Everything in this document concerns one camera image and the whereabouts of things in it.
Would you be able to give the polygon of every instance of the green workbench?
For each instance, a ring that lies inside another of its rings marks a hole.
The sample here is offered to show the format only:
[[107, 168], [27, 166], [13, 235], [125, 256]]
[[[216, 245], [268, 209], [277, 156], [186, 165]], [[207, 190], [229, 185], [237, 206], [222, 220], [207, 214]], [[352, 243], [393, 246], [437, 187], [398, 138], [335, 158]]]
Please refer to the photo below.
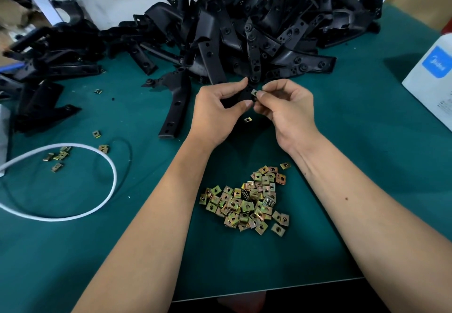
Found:
[[[392, 7], [385, 7], [381, 25], [379, 35], [322, 51], [338, 58], [333, 74], [294, 81], [313, 92], [320, 131], [376, 184], [452, 239], [452, 133], [400, 84], [438, 34]], [[160, 69], [153, 78], [173, 69], [156, 62]], [[2, 312], [69, 312], [187, 136], [197, 83], [180, 136], [160, 140], [171, 93], [140, 87], [147, 77], [128, 54], [102, 65], [105, 74], [62, 82], [59, 105], [83, 110], [44, 133], [14, 135], [9, 158], [58, 142], [109, 144], [118, 170], [116, 194], [98, 212], [69, 222], [43, 223], [0, 211]], [[249, 115], [253, 121], [239, 123], [213, 152], [202, 188], [239, 186], [263, 165], [291, 161], [278, 147], [273, 125]], [[94, 130], [102, 137], [94, 139]], [[41, 160], [44, 155], [7, 170], [0, 179], [3, 203], [62, 217], [104, 200], [112, 173], [102, 157], [74, 149], [65, 167], [52, 173], [52, 164]], [[195, 204], [174, 300], [362, 276], [297, 168], [285, 174], [277, 210], [290, 214], [291, 224], [283, 238], [270, 230], [259, 236], [226, 228], [221, 218]]]

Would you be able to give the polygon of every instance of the hand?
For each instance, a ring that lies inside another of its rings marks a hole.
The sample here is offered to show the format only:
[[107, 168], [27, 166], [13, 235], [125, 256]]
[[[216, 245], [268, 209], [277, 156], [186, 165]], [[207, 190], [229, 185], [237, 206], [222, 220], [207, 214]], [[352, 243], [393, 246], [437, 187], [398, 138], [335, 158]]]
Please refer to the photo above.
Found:
[[189, 136], [205, 142], [212, 150], [231, 133], [238, 118], [253, 105], [252, 100], [240, 101], [225, 109], [220, 102], [246, 87], [248, 78], [240, 82], [205, 85], [196, 95], [192, 127]]
[[273, 122], [279, 146], [291, 156], [300, 147], [312, 146], [320, 135], [312, 93], [287, 79], [268, 82], [262, 90], [257, 92], [254, 110]]

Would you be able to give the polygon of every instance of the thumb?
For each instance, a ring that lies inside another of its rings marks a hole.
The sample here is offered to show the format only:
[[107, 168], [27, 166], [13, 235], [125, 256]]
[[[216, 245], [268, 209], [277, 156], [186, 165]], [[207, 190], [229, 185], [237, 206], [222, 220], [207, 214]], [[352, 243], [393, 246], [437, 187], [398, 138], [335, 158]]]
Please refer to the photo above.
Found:
[[259, 102], [263, 104], [263, 106], [269, 108], [272, 111], [274, 111], [281, 102], [281, 99], [277, 98], [273, 94], [264, 92], [262, 90], [258, 90], [258, 92], [256, 93], [256, 97], [259, 100]]
[[252, 105], [253, 105], [252, 100], [243, 100], [243, 101], [237, 102], [234, 106], [232, 106], [228, 110], [233, 112], [234, 116], [236, 116], [238, 119], [239, 116], [241, 116], [243, 113], [245, 113], [247, 110], [249, 110]]

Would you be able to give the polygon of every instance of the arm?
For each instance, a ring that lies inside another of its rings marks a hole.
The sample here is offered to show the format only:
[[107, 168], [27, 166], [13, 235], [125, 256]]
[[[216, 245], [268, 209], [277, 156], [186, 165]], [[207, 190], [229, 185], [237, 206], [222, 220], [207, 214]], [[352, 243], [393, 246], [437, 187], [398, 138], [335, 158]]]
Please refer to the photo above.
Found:
[[392, 312], [452, 312], [452, 243], [362, 173], [314, 123], [312, 94], [289, 80], [258, 92], [365, 277]]
[[247, 79], [202, 87], [192, 127], [166, 173], [99, 268], [73, 313], [166, 312], [176, 286], [185, 239], [202, 175], [252, 101], [224, 109]]

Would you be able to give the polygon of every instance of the floor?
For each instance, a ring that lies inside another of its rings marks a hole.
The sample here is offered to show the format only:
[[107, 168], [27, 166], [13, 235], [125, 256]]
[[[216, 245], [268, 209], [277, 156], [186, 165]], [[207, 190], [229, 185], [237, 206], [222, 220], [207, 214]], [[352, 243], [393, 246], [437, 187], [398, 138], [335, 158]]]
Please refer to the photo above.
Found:
[[[267, 292], [267, 299], [261, 313], [340, 310], [347, 313], [389, 313], [365, 279], [270, 290]], [[219, 305], [216, 299], [201, 299], [173, 303], [169, 313], [178, 312], [231, 313], [232, 311]]]

